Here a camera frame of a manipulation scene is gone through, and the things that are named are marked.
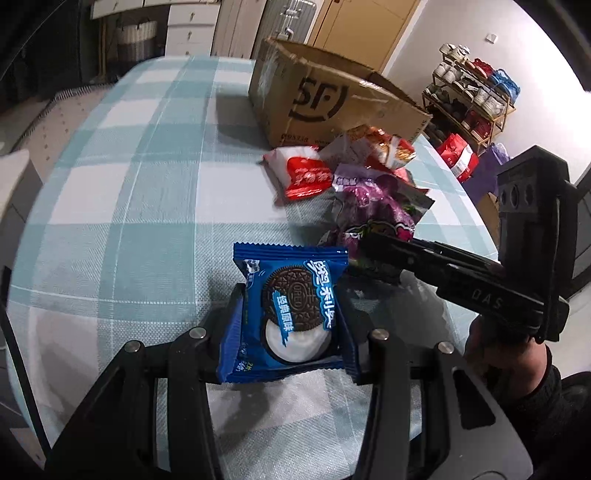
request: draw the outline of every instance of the blue snack wrapper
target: blue snack wrapper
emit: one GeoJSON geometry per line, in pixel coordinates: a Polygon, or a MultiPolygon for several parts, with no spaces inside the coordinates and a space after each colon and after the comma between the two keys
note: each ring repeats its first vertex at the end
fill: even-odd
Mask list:
{"type": "Polygon", "coordinates": [[[343,368],[333,286],[347,267],[346,249],[234,244],[233,259],[246,289],[240,340],[234,321],[220,349],[221,381],[273,381],[343,368]]]}

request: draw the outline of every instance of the red bag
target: red bag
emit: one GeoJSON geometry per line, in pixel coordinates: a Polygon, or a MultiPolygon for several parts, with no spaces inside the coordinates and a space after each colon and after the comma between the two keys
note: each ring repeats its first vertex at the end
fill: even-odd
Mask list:
{"type": "Polygon", "coordinates": [[[470,174],[478,165],[478,156],[472,151],[470,145],[458,134],[451,134],[446,138],[437,153],[462,183],[470,178],[470,174]]]}
{"type": "Polygon", "coordinates": [[[332,185],[332,172],[316,147],[279,147],[263,155],[289,200],[318,195],[332,185]]]}

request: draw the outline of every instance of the sf logo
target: sf logo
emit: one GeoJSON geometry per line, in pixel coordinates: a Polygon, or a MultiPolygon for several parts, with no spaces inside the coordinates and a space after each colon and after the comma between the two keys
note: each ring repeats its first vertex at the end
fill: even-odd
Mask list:
{"type": "Polygon", "coordinates": [[[323,122],[332,118],[336,115],[336,112],[343,106],[345,99],[347,98],[347,92],[349,87],[343,85],[340,87],[340,95],[337,95],[339,87],[331,83],[321,83],[316,87],[318,83],[310,77],[302,78],[298,91],[300,95],[298,98],[294,98],[294,105],[310,105],[310,109],[316,111],[320,106],[320,109],[327,111],[325,114],[320,115],[302,115],[296,112],[294,109],[290,110],[289,116],[302,122],[323,122]]]}

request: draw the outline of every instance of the plaid tablecloth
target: plaid tablecloth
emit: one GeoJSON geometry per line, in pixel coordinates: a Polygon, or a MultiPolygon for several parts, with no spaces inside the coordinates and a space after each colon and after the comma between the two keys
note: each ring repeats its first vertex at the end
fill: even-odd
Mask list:
{"type": "MultiPolygon", "coordinates": [[[[51,443],[126,341],[170,341],[224,305],[243,280],[234,242],[313,245],[328,229],[331,193],[276,200],[261,165],[269,146],[247,97],[252,66],[186,57],[140,64],[74,133],[41,191],[8,313],[51,443]]],[[[416,236],[495,258],[460,184],[423,137],[415,148],[409,169],[436,200],[416,236]]],[[[475,316],[412,275],[358,303],[429,345],[461,347],[475,316]]],[[[163,382],[159,392],[165,464],[163,382]]],[[[213,386],[209,400],[226,478],[336,479],[355,468],[369,389],[342,371],[213,386]]]]}

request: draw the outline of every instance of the metal screw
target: metal screw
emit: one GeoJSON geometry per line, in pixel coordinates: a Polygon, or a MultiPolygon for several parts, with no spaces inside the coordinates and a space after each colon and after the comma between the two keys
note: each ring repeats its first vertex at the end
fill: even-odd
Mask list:
{"type": "Polygon", "coordinates": [[[140,349],[141,346],[142,344],[137,340],[130,340],[123,346],[123,348],[127,353],[135,353],[140,349]]]}
{"type": "Polygon", "coordinates": [[[204,338],[206,335],[207,335],[207,330],[203,327],[195,327],[195,328],[192,328],[191,330],[189,330],[189,336],[191,338],[195,338],[197,340],[204,338]]]}
{"type": "Polygon", "coordinates": [[[439,348],[441,353],[446,353],[448,355],[454,351],[454,347],[450,342],[439,342],[437,348],[439,348]]]}
{"type": "Polygon", "coordinates": [[[373,340],[385,342],[390,337],[390,332],[384,328],[376,328],[371,331],[370,335],[373,340]]]}

